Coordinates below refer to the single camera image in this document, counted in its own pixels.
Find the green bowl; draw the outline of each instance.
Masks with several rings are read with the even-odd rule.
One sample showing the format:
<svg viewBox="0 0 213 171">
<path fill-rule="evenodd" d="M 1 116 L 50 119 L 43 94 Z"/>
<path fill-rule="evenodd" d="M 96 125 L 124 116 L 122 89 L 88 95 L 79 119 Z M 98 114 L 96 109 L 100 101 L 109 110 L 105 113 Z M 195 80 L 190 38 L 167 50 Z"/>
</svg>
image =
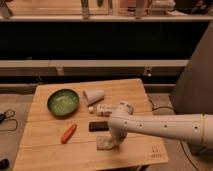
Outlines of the green bowl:
<svg viewBox="0 0 213 171">
<path fill-rule="evenodd" d="M 78 108 L 78 105 L 79 96 L 71 89 L 58 90 L 47 101 L 49 111 L 57 117 L 70 115 Z"/>
</svg>

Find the white object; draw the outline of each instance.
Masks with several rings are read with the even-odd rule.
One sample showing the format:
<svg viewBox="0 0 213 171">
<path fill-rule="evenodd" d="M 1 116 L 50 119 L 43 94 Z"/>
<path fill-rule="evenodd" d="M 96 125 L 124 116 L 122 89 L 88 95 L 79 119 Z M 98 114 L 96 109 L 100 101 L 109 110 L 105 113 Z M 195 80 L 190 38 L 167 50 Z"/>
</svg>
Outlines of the white object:
<svg viewBox="0 0 213 171">
<path fill-rule="evenodd" d="M 127 110 L 125 105 L 119 105 L 108 120 L 110 133 L 117 143 L 133 132 L 213 147 L 213 115 L 134 116 Z"/>
<path fill-rule="evenodd" d="M 117 106 L 109 104 L 98 104 L 97 105 L 97 115 L 98 116 L 109 116 Z"/>
<path fill-rule="evenodd" d="M 104 90 L 89 90 L 83 91 L 83 96 L 87 106 L 104 99 Z"/>
</svg>

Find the black wall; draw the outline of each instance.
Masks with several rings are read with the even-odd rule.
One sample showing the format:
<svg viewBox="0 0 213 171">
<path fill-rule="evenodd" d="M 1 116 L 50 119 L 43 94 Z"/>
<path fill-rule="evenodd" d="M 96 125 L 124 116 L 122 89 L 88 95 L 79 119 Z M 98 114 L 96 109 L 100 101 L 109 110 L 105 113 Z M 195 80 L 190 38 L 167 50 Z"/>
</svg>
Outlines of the black wall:
<svg viewBox="0 0 213 171">
<path fill-rule="evenodd" d="M 0 59 L 189 59 L 208 22 L 1 22 Z"/>
</svg>

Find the floor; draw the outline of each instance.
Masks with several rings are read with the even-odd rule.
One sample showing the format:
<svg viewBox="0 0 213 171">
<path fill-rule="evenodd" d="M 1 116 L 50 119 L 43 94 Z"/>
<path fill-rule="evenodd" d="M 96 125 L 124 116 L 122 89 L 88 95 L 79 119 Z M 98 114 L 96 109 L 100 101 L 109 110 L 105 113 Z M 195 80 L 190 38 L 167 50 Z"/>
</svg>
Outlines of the floor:
<svg viewBox="0 0 213 171">
<path fill-rule="evenodd" d="M 155 107 L 159 106 L 171 106 L 169 100 L 169 94 L 165 93 L 150 93 L 148 94 L 150 100 L 153 101 Z M 27 117 L 27 113 L 30 108 L 33 94 L 30 95 L 18 95 L 18 94 L 0 94 L 0 111 L 4 112 L 7 109 L 13 109 L 16 111 L 14 118 L 18 120 L 18 129 L 14 132 L 0 132 L 0 160 L 8 158 L 10 161 L 10 168 L 7 171 L 12 170 L 15 157 L 17 154 L 18 146 L 20 143 L 21 135 L 24 129 L 24 123 Z M 174 115 L 173 110 L 159 109 L 154 112 L 155 115 Z M 7 129 L 14 127 L 13 121 L 5 122 L 1 125 L 0 129 Z M 213 155 L 202 154 L 199 156 L 192 156 L 189 152 L 186 143 L 183 143 L 183 147 L 189 156 L 192 163 L 187 159 L 183 152 L 180 141 L 164 139 L 165 146 L 169 155 L 169 162 L 166 164 L 156 164 L 149 166 L 146 171 L 212 171 L 213 168 Z"/>
</svg>

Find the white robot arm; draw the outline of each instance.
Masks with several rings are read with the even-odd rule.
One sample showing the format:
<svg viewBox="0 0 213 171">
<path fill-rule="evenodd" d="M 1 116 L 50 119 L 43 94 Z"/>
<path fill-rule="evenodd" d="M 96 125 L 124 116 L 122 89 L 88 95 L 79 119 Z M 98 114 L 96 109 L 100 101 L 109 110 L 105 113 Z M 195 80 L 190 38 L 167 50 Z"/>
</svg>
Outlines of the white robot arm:
<svg viewBox="0 0 213 171">
<path fill-rule="evenodd" d="M 183 140 L 213 147 L 213 115 L 131 115 L 132 107 L 121 103 L 110 115 L 108 126 L 114 144 L 119 145 L 128 132 Z"/>
</svg>

